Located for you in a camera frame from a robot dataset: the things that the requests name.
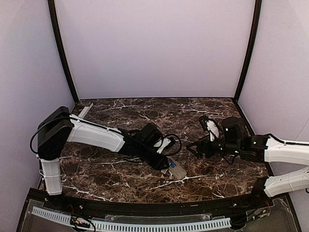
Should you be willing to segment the grey remote control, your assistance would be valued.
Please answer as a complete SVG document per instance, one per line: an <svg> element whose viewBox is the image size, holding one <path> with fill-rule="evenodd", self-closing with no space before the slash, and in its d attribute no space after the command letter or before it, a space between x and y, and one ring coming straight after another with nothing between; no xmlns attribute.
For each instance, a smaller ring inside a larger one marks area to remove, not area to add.
<svg viewBox="0 0 309 232"><path fill-rule="evenodd" d="M170 161L173 161L176 164L176 166L172 168L170 166ZM183 178L186 177L187 172L179 165L179 163L176 162L176 160L170 157L168 158L168 162L169 162L168 170L177 180L182 180Z"/></svg>

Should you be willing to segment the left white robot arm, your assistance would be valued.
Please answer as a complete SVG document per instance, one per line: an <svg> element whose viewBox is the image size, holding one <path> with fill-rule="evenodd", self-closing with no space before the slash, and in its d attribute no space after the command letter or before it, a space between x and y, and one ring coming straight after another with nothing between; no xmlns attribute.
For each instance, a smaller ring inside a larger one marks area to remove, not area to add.
<svg viewBox="0 0 309 232"><path fill-rule="evenodd" d="M38 126L34 135L38 138L35 153L41 162L42 176L50 196L62 194L60 155L67 142L137 156L157 171L169 167L168 158L162 155L169 141L153 124L132 131L109 128L70 114L67 107L61 106Z"/></svg>

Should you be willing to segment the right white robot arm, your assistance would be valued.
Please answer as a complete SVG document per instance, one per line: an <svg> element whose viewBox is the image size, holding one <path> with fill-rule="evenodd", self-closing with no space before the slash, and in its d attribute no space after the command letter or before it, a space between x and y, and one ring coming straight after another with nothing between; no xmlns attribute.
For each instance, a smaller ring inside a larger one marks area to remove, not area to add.
<svg viewBox="0 0 309 232"><path fill-rule="evenodd" d="M227 155L242 160L272 163L301 164L306 167L288 174L258 178L251 194L267 199L300 189L309 189L309 144L284 141L273 134L249 136L245 122L239 117L222 120L221 126L203 115L199 122L209 134L187 145L187 150L198 159L210 159L216 154L225 159Z"/></svg>

